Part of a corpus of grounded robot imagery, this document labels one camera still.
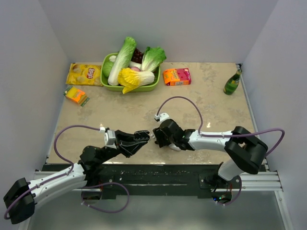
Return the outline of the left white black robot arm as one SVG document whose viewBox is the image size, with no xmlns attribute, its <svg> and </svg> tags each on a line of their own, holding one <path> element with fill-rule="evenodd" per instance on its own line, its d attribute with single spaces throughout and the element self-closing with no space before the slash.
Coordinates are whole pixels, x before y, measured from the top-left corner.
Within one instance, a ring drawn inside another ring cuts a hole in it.
<svg viewBox="0 0 307 230">
<path fill-rule="evenodd" d="M 133 134 L 120 130 L 101 128 L 104 147 L 87 146 L 77 163 L 45 178 L 27 181 L 21 178 L 14 182 L 3 198 L 6 206 L 4 218 L 18 224 L 30 218 L 36 208 L 57 196 L 77 188 L 94 188 L 99 184 L 98 167 L 122 154 L 129 158 L 150 140 L 149 131 Z"/>
</svg>

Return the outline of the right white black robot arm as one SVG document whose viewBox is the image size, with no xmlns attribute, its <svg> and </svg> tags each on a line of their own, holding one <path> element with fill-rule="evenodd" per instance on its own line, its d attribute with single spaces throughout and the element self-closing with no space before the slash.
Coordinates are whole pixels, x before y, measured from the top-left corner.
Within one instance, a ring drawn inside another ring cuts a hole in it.
<svg viewBox="0 0 307 230">
<path fill-rule="evenodd" d="M 169 146 L 174 150 L 216 150 L 226 152 L 230 160 L 219 167 L 213 177 L 214 184 L 225 188 L 241 173 L 257 174 L 268 151 L 268 146 L 248 130 L 236 126 L 224 133 L 183 130 L 174 120 L 167 119 L 153 130 L 159 147 Z"/>
</svg>

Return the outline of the orange pink snack box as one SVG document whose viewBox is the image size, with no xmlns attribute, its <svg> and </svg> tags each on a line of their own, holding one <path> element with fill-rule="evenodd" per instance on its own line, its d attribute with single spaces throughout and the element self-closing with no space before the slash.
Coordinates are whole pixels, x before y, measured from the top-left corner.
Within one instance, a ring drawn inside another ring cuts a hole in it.
<svg viewBox="0 0 307 230">
<path fill-rule="evenodd" d="M 188 68 L 166 69 L 163 72 L 164 83 L 167 86 L 190 85 L 191 75 Z"/>
</svg>

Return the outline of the yellow napa cabbage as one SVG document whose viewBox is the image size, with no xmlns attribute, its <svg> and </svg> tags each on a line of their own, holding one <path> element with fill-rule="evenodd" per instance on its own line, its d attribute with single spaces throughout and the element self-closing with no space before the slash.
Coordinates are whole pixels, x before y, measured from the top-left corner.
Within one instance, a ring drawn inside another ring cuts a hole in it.
<svg viewBox="0 0 307 230">
<path fill-rule="evenodd" d="M 155 76 L 150 71 L 134 71 L 130 68 L 122 69 L 118 75 L 118 82 L 123 86 L 122 93 L 126 94 L 141 86 L 145 86 L 154 82 Z"/>
</svg>

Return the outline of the pink onion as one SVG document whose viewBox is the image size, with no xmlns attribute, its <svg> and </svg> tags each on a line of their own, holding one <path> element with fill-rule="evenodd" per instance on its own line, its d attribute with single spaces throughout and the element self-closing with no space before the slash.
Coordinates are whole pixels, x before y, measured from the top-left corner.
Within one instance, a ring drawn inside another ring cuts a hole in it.
<svg viewBox="0 0 307 230">
<path fill-rule="evenodd" d="M 138 67 L 131 67 L 130 69 L 134 70 L 134 71 L 137 71 L 137 72 L 141 71 Z"/>
</svg>

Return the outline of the green leaf lettuce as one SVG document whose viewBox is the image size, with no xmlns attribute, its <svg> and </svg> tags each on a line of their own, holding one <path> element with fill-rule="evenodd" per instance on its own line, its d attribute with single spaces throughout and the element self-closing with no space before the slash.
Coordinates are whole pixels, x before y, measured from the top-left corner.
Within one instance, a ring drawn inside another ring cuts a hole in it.
<svg viewBox="0 0 307 230">
<path fill-rule="evenodd" d="M 166 60 L 165 51 L 161 47 L 147 47 L 141 64 L 141 71 L 153 72 Z"/>
</svg>

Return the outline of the orange yellow sponge pack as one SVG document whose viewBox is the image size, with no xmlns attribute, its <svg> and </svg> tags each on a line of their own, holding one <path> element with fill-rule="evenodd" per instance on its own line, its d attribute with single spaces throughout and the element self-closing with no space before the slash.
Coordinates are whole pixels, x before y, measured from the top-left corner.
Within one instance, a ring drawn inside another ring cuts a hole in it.
<svg viewBox="0 0 307 230">
<path fill-rule="evenodd" d="M 83 107 L 90 100 L 90 98 L 84 91 L 74 86 L 69 86 L 63 94 L 67 99 L 78 104 L 81 107 Z"/>
</svg>

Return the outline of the round green cabbage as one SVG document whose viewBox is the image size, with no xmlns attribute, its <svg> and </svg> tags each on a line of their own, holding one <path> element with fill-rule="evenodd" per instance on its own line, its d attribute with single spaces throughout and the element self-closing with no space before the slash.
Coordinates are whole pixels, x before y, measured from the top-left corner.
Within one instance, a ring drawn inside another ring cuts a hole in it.
<svg viewBox="0 0 307 230">
<path fill-rule="evenodd" d="M 103 67 L 102 67 L 102 73 L 103 75 L 108 78 L 109 75 L 110 75 L 110 72 L 113 68 L 113 65 L 114 63 L 112 61 L 106 61 L 104 64 L 103 64 Z"/>
</svg>

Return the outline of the dark red grapes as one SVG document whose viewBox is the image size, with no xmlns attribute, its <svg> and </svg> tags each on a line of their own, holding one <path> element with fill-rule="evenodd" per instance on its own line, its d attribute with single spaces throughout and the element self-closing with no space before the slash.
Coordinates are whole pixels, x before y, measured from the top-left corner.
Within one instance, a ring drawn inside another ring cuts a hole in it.
<svg viewBox="0 0 307 230">
<path fill-rule="evenodd" d="M 142 59 L 143 59 L 143 55 L 144 55 L 143 52 L 141 52 L 138 48 L 135 48 L 133 55 L 132 55 L 132 58 L 131 58 L 131 61 L 141 64 Z"/>
</svg>

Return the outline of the green napa cabbage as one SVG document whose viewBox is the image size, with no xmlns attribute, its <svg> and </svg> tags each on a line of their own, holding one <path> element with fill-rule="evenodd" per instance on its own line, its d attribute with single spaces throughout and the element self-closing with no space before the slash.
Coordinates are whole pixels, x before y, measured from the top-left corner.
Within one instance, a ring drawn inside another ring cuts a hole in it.
<svg viewBox="0 0 307 230">
<path fill-rule="evenodd" d="M 124 40 L 123 46 L 121 50 L 119 51 L 116 60 L 113 64 L 113 67 L 111 69 L 111 72 L 108 77 L 108 84 L 112 86 L 118 85 L 118 75 L 119 72 L 127 68 L 131 58 L 133 56 L 134 50 L 136 48 L 136 41 L 134 38 L 127 36 Z"/>
</svg>

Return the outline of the green glass bottle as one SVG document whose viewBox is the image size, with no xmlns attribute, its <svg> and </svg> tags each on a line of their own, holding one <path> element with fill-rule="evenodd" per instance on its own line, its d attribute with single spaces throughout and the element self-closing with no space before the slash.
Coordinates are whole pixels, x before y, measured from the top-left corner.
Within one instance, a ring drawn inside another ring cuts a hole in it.
<svg viewBox="0 0 307 230">
<path fill-rule="evenodd" d="M 242 69 L 238 69 L 236 73 L 226 82 L 224 86 L 224 93 L 227 95 L 233 94 L 238 88 Z"/>
</svg>

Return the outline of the white radish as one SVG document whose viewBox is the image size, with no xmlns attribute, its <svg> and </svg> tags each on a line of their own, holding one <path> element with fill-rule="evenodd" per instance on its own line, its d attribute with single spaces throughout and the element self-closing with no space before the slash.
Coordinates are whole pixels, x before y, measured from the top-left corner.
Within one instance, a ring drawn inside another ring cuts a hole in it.
<svg viewBox="0 0 307 230">
<path fill-rule="evenodd" d="M 116 57 L 117 57 L 117 56 L 115 56 L 115 55 L 110 56 L 110 57 L 109 57 L 109 61 L 111 61 L 111 62 L 114 63 L 115 60 L 116 60 Z M 129 68 L 138 68 L 139 70 L 141 70 L 141 64 L 140 64 L 140 63 L 137 63 L 137 62 L 131 61 L 131 62 L 129 63 Z"/>
</svg>

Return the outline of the green plastic basin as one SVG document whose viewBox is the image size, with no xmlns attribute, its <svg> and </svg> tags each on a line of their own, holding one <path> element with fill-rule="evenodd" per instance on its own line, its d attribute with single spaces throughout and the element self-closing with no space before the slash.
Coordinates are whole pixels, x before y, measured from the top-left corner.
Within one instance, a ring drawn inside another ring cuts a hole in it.
<svg viewBox="0 0 307 230">
<path fill-rule="evenodd" d="M 135 71 L 130 67 L 124 67 L 126 64 L 130 63 L 130 57 L 128 58 L 127 63 L 123 61 L 123 67 L 117 69 L 116 63 L 113 62 L 114 66 L 111 67 L 111 70 L 115 72 L 109 73 L 109 77 L 106 77 L 103 74 L 103 67 L 106 64 L 106 61 L 109 61 L 111 55 L 105 57 L 103 65 L 101 67 L 101 83 L 108 90 L 119 92 L 122 91 L 123 94 L 128 92 L 149 92 L 152 91 L 159 82 L 160 78 L 160 67 L 157 67 L 156 70 L 150 71 Z"/>
</svg>

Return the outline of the yellow Lays chips bag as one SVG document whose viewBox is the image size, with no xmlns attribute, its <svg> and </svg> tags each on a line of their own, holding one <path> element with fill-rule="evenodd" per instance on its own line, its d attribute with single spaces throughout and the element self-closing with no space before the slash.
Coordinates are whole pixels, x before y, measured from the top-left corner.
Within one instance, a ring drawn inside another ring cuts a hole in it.
<svg viewBox="0 0 307 230">
<path fill-rule="evenodd" d="M 102 86 L 100 77 L 101 65 L 71 63 L 66 84 Z"/>
</svg>

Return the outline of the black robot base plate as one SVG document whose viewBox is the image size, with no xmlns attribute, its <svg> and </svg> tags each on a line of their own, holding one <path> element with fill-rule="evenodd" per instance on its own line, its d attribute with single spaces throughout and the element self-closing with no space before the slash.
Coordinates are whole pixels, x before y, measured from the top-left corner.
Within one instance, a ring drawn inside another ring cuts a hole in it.
<svg viewBox="0 0 307 230">
<path fill-rule="evenodd" d="M 211 198 L 227 189 L 217 177 L 218 165 L 103 164 L 85 175 L 86 186 L 103 188 L 103 199 L 116 196 L 196 196 Z"/>
</svg>

